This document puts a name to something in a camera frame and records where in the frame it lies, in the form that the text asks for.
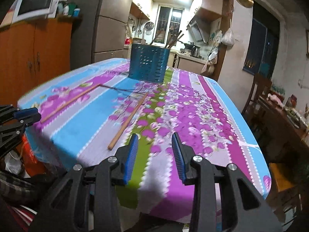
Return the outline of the blue perforated utensil holder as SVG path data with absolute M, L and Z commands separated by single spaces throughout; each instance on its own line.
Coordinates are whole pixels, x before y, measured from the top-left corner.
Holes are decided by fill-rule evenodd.
M 169 54 L 168 48 L 132 44 L 128 77 L 156 84 L 163 83 Z

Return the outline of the orange plastic bag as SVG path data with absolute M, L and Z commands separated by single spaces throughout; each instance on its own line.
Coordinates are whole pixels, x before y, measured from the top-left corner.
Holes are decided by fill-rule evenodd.
M 23 134 L 21 145 L 17 147 L 17 150 L 21 155 L 25 170 L 30 177 L 46 174 L 46 167 L 35 157 L 25 134 Z

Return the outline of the small wooden stool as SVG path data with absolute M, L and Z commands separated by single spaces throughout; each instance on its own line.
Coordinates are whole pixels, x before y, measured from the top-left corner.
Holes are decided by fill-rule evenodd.
M 298 196 L 297 186 L 288 179 L 281 163 L 270 163 L 271 190 L 266 198 L 269 206 L 276 210 L 292 204 Z

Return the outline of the orange wooden cabinet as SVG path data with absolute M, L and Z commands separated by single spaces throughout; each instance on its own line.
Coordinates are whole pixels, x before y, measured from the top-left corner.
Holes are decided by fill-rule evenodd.
M 81 19 L 25 20 L 1 28 L 1 104 L 70 71 L 71 34 Z

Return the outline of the floral striped tablecloth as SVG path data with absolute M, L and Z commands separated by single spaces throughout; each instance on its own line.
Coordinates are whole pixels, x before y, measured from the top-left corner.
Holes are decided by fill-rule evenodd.
M 148 92 L 116 147 L 138 136 L 132 177 L 117 188 L 121 206 L 169 220 L 191 218 L 194 188 L 179 179 L 172 135 L 211 163 L 234 163 L 263 197 L 271 177 L 262 152 L 240 111 L 220 85 L 202 75 L 167 68 L 163 84 L 128 77 L 129 61 L 114 58 L 57 77 L 25 94 L 20 108 L 36 107 L 41 120 L 90 87 L 26 137 L 38 160 L 71 169 L 91 166 L 115 154 L 108 145 L 139 100 Z

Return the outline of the dark wooden dining table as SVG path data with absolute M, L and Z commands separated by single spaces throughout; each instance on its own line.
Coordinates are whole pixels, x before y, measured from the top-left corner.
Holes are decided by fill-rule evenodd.
M 285 163 L 289 160 L 308 161 L 306 131 L 296 128 L 288 119 L 286 112 L 260 96 L 261 120 L 266 128 L 267 137 L 263 139 L 263 150 L 267 160 L 273 163 Z

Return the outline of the brown refrigerator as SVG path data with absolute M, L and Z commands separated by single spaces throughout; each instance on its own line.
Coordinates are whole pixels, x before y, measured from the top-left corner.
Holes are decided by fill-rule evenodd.
M 126 24 L 132 0 L 68 0 L 80 9 L 72 28 L 72 70 L 111 58 L 124 58 Z

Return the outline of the white microwave oven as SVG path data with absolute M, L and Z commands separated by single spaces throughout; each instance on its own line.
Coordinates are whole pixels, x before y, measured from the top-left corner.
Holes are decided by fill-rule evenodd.
M 12 23 L 30 18 L 55 18 L 59 0 L 17 0 Z

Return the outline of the wooden chair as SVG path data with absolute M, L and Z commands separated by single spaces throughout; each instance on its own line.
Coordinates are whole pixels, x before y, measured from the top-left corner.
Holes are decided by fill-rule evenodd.
M 260 73 L 254 75 L 254 80 L 249 92 L 249 96 L 241 112 L 242 116 L 247 120 L 248 123 L 257 115 L 256 106 L 258 104 L 259 96 L 267 95 L 272 86 L 272 81 L 265 78 Z

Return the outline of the green container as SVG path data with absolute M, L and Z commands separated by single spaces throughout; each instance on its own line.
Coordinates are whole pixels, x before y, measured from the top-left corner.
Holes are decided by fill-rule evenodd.
M 74 2 L 68 3 L 68 7 L 69 7 L 68 15 L 69 15 L 69 16 L 72 16 L 74 10 L 76 9 L 76 3 L 74 3 Z

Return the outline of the dark window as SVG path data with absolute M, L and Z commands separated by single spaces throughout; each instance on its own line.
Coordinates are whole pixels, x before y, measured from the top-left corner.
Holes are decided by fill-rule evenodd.
M 272 77 L 279 48 L 280 21 L 255 2 L 251 35 L 243 70 L 265 78 Z

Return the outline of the steel kettle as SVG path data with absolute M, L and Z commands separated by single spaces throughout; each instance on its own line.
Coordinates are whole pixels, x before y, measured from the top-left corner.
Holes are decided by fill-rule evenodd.
M 200 54 L 200 47 L 199 46 L 193 46 L 191 49 L 191 56 L 198 58 Z

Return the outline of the black wok on stove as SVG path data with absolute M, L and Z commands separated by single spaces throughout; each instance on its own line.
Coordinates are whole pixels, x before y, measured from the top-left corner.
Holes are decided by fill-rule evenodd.
M 182 41 L 179 40 L 180 43 L 184 44 L 186 49 L 192 50 L 194 47 L 198 47 L 197 45 L 195 45 L 193 42 L 188 42 L 188 43 L 184 43 Z

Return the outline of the white plastic bag hanging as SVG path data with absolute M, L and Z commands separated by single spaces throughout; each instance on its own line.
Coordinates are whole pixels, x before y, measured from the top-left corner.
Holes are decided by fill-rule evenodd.
M 231 28 L 224 33 L 221 43 L 228 47 L 232 47 L 235 44 L 234 34 Z

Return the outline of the range hood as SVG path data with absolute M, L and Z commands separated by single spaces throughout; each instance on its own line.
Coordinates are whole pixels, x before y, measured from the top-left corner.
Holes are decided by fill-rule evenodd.
M 195 43 L 208 43 L 210 35 L 210 23 L 198 16 L 194 16 L 188 23 L 188 28 Z

